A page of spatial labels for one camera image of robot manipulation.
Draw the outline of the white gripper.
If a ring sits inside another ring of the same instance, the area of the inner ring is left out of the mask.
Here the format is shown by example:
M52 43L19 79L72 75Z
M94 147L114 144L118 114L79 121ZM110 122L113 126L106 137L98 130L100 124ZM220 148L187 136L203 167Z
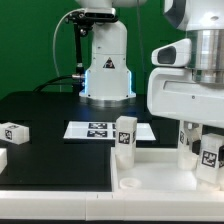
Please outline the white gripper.
M224 85L196 83L188 69L156 68L149 76L147 107L152 115L187 121L189 149L198 155L201 124L224 128Z

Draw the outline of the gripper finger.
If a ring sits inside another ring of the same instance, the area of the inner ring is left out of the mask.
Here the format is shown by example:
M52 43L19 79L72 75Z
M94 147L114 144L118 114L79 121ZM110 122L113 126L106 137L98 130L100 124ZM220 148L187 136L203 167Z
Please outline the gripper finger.
M218 153L219 168L224 166L224 145L219 148Z

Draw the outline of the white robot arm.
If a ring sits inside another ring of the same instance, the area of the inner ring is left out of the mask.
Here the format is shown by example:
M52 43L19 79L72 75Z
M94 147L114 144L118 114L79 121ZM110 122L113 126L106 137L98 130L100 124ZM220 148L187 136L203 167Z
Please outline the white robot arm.
M80 97L100 106L134 99L127 30L116 9L147 0L75 1L80 32L93 29L91 65ZM190 170L200 161L202 127L224 129L224 0L164 0L163 15L186 37L152 52L156 68L149 76L147 106L153 115L180 122L178 165Z

